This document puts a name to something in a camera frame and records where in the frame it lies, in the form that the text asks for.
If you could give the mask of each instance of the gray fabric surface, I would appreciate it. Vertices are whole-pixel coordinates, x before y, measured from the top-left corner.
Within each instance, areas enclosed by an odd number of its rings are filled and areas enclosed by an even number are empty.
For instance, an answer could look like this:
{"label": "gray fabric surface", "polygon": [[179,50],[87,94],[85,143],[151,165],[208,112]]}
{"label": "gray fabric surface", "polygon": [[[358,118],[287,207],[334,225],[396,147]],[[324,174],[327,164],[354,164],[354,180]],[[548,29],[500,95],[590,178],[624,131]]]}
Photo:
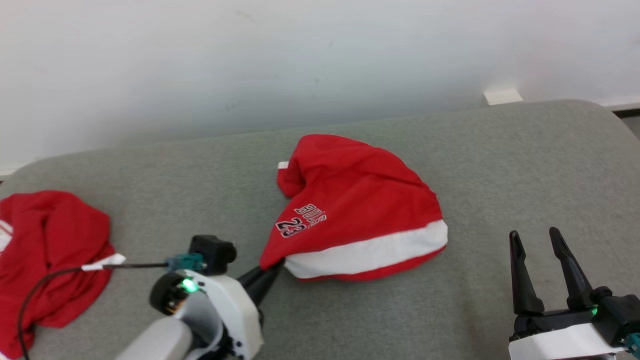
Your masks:
{"label": "gray fabric surface", "polygon": [[[268,295],[259,359],[508,359],[508,234],[518,229],[538,296],[564,308],[548,228],[560,228],[592,285],[640,294],[640,142],[582,101],[504,105],[428,117],[277,131],[38,161],[0,186],[73,192],[111,216],[129,261],[184,252],[194,234],[233,241],[230,275],[258,262],[287,200],[276,164],[305,133],[335,133],[397,154],[438,194],[449,245],[372,282],[305,283],[283,272]],[[38,328],[33,359],[112,359],[160,316],[160,270],[122,270],[65,329]]]}

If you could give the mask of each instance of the green light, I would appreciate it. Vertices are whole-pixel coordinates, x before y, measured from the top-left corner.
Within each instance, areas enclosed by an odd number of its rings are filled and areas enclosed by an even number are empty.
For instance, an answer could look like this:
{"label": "green light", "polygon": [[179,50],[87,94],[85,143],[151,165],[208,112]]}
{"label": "green light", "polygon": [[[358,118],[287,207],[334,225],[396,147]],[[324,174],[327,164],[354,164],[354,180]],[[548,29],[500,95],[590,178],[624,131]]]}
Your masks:
{"label": "green light", "polygon": [[182,280],[182,287],[190,293],[194,293],[198,291],[198,285],[196,285],[196,283],[193,282],[191,279]]}

